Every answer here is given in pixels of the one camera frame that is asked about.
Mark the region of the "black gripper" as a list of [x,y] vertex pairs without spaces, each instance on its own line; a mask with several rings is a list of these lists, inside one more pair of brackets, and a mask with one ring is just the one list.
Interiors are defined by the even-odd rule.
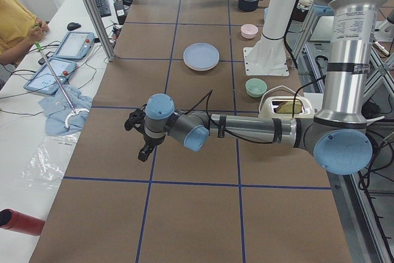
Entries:
[[163,136],[151,137],[145,132],[145,105],[137,108],[129,114],[128,119],[124,123],[124,128],[127,131],[136,129],[139,133],[143,135],[145,145],[140,149],[138,159],[142,162],[146,162],[149,156],[153,152],[154,148],[163,143]]

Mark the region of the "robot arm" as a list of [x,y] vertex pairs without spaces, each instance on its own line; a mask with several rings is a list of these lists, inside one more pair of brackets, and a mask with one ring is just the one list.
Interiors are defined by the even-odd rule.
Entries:
[[289,96],[265,92],[259,115],[230,116],[191,109],[176,109],[166,94],[152,95],[133,111],[124,127],[143,135],[139,160],[146,161],[166,136],[197,152],[209,136],[232,136],[255,144],[287,144],[311,153],[328,172],[354,174],[372,159],[362,115],[364,87],[379,7],[387,0],[314,0],[309,16],[333,17],[330,52],[318,111],[292,91]]

